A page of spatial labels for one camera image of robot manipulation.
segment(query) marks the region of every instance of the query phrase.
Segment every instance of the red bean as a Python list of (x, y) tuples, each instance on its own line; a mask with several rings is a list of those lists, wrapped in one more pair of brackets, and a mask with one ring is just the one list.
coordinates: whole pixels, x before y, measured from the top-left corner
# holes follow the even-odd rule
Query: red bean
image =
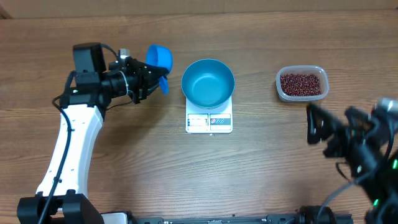
[(321, 95), (321, 83), (314, 75), (286, 74), (280, 76), (282, 90), (289, 96), (317, 96)]

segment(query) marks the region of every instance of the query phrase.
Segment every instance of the plastic container of beans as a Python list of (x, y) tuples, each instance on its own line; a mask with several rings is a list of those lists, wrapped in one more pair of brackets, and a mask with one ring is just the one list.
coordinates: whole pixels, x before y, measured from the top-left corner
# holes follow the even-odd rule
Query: plastic container of beans
[[(314, 94), (314, 95), (298, 96), (298, 95), (296, 95), (296, 92), (294, 92), (292, 90), (289, 90), (289, 92), (291, 92), (291, 93), (289, 93), (289, 95), (286, 94), (282, 88), (282, 85), (284, 86), (285, 89), (287, 88), (286, 83), (282, 83), (282, 82), (286, 82), (286, 78), (291, 78), (293, 75), (299, 75), (299, 76), (301, 76), (301, 78), (293, 77), (293, 80), (288, 80), (288, 82), (295, 82), (295, 83), (291, 84), (292, 88), (294, 88), (295, 86), (297, 86), (297, 84), (299, 84), (299, 83), (297, 83), (298, 80), (303, 80), (303, 82), (307, 82), (306, 80), (308, 78), (310, 79), (309, 82), (313, 82), (311, 80), (315, 80), (317, 87), (311, 87), (311, 85), (310, 85), (310, 87), (307, 87), (307, 88), (309, 88), (309, 90), (299, 89), (299, 91), (304, 91), (304, 92), (308, 91), (308, 93), (305, 92), (305, 94)], [(278, 91), (280, 100), (282, 100), (284, 102), (309, 102), (309, 101), (321, 100), (329, 92), (328, 75), (326, 74), (324, 69), (322, 69), (319, 66), (315, 66), (315, 65), (295, 65), (295, 66), (284, 67), (276, 75), (276, 89)]]

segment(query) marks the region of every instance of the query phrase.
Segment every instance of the blue bowl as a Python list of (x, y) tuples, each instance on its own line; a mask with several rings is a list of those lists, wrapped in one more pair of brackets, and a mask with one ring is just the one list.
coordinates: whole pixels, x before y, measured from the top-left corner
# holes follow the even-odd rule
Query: blue bowl
[(191, 64), (182, 76), (185, 97), (200, 108), (219, 107), (230, 98), (234, 88), (232, 71), (215, 59), (202, 59)]

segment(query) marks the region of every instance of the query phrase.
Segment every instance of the wood grain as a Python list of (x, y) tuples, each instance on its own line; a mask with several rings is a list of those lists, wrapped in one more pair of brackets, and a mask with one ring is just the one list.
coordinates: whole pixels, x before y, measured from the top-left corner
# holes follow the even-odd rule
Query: wood grain
[[(0, 21), (0, 222), (17, 223), (19, 198), (32, 196), (45, 174), (59, 122), (50, 101), (74, 68), (72, 45), (82, 42), (130, 48), (140, 60), (160, 44), (175, 62), (169, 95), (157, 90), (106, 115), (89, 175), (100, 212), (229, 217), (321, 204), (345, 181), (323, 158), (324, 144), (307, 145), (305, 105), (279, 101), (276, 73), (323, 67), (330, 93), (322, 106), (340, 118), (350, 105), (370, 110), (380, 96), (398, 98), (397, 20), (397, 11), (329, 11)], [(185, 133), (180, 81), (201, 58), (234, 72), (232, 134)], [(371, 204), (355, 187), (331, 207), (362, 223)]]
[(398, 0), (0, 0), (6, 18), (395, 9)]

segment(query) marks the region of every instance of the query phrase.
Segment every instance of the clear plastic container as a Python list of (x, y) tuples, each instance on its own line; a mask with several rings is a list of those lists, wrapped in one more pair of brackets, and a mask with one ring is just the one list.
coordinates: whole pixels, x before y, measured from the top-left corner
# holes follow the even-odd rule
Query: clear plastic container
[[(321, 84), (321, 95), (317, 96), (289, 96), (286, 95), (280, 84), (280, 76), (286, 74), (303, 74), (310, 75), (314, 74), (319, 78)], [(294, 65), (282, 68), (276, 75), (276, 89), (280, 100), (284, 102), (309, 102), (323, 99), (329, 92), (329, 81), (328, 75), (319, 66), (316, 65)]]

